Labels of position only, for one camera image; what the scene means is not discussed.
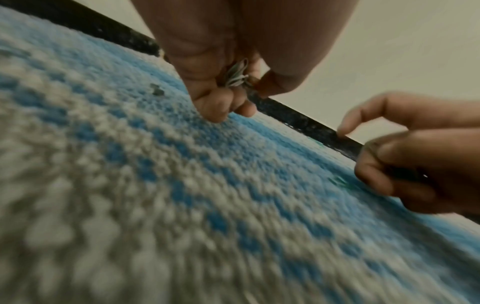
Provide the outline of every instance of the dark wall trim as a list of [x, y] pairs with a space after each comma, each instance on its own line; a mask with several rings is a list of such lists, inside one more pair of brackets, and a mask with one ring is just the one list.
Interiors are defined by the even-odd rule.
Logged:
[[[0, 0], [0, 5], [138, 52], [159, 56], [160, 48], [155, 40], [72, 0]], [[258, 96], [250, 98], [260, 112], [339, 151], [350, 159], [357, 158], [362, 144], [349, 138], [338, 138], [331, 128], [275, 100], [262, 100]]]

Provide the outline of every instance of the beige wall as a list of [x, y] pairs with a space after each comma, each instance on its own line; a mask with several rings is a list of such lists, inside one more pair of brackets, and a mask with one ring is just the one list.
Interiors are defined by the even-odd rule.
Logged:
[[[79, 0], [149, 34], [129, 0]], [[355, 104], [386, 90], [480, 98], [478, 0], [360, 0], [326, 60], [307, 82], [278, 101], [336, 127]], [[397, 130], [376, 122], [358, 130], [361, 142]]]

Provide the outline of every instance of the hand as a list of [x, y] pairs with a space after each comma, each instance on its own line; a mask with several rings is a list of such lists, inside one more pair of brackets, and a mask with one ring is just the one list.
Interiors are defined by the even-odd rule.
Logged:
[[[360, 180], [414, 212], [480, 214], [480, 102], [387, 93], [350, 110], [337, 133], [379, 117], [408, 131], [365, 144], [355, 166]], [[392, 177], [392, 166], [415, 170], [421, 179]]]
[[234, 62], [260, 78], [266, 98], [299, 86], [327, 54], [358, 0], [132, 0], [176, 68], [200, 114], [221, 122], [229, 112], [250, 117], [255, 105], [241, 87], [218, 86]]

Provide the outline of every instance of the blue and white rug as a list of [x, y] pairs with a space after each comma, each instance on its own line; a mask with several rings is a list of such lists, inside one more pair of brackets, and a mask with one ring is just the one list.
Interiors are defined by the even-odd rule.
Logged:
[[1, 8], [0, 131], [0, 303], [480, 302], [473, 233], [270, 117], [205, 122], [158, 58]]

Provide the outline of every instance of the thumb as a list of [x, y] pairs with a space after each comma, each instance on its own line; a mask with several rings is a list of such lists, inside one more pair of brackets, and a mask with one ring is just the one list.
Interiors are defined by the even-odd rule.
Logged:
[[255, 84], [254, 88], [260, 97], [267, 98], [293, 91], [302, 84], [307, 76], [308, 74], [285, 76], [269, 70], [258, 83]]
[[478, 129], [410, 131], [383, 144], [377, 157], [391, 166], [448, 169], [476, 176], [480, 169], [479, 137]]

